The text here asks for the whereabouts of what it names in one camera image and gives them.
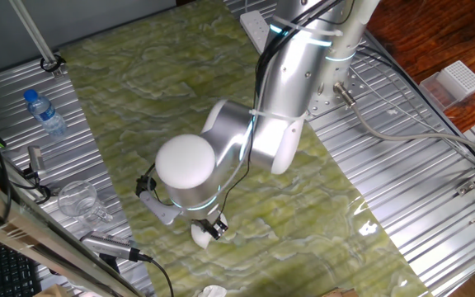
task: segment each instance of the green marble surface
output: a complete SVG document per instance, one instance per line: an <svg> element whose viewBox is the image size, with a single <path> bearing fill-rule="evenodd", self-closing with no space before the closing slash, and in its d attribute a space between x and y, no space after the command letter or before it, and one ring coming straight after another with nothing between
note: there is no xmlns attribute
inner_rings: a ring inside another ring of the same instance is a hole
<svg viewBox="0 0 475 297"><path fill-rule="evenodd" d="M207 250L191 240L188 222L164 226L134 194L158 148L198 134L217 100L252 103L258 54L222 2L193 2L62 54L134 238L165 266L176 296L207 285L229 296L427 291L308 126L287 173L253 168L231 192L230 228ZM147 268L158 295L169 295L161 272Z"/></svg>

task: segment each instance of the blue bottle cap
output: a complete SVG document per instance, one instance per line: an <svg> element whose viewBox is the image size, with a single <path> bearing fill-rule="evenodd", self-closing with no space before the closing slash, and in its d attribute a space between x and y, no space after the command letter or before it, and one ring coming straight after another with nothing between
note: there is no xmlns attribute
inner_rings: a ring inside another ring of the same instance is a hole
<svg viewBox="0 0 475 297"><path fill-rule="evenodd" d="M23 97L28 102L34 102L36 101L36 99L38 99L38 93L32 89L26 90L25 93L23 94Z"/></svg>

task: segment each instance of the glass beaker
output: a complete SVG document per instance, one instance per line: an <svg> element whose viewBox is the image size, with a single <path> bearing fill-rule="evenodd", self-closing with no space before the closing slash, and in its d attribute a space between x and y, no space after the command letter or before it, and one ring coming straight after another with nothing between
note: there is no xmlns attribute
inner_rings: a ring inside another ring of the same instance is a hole
<svg viewBox="0 0 475 297"><path fill-rule="evenodd" d="M58 207L62 213L95 229L101 222L109 223L113 216L98 200L95 187L87 181L73 181L59 193Z"/></svg>

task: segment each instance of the black keyboard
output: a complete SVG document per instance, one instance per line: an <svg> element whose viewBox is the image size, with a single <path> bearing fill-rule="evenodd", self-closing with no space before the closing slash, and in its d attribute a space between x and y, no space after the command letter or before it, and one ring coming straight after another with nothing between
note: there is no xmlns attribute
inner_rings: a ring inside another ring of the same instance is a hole
<svg viewBox="0 0 475 297"><path fill-rule="evenodd" d="M0 297L32 297L38 292L35 262L0 243Z"/></svg>

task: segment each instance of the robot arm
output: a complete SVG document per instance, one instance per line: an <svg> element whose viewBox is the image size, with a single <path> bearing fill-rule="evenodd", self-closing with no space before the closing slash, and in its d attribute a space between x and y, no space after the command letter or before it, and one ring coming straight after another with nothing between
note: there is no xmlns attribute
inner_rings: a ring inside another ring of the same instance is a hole
<svg viewBox="0 0 475 297"><path fill-rule="evenodd" d="M325 7L335 1L280 0L268 41L286 34L280 28L288 24L296 27L290 20L320 2ZM239 166L250 157L247 161L251 165L273 174L287 170L298 147L309 102L335 96L333 86L346 80L378 3L344 0L321 16L326 21L315 20L300 27L269 62L258 92L257 110L220 101L199 135L180 135L166 142L157 153L155 171L173 205L162 205L151 191L143 191L138 194L146 206L164 224L183 215L219 238L227 228L221 221L223 193ZM237 168L228 177L233 164Z"/></svg>

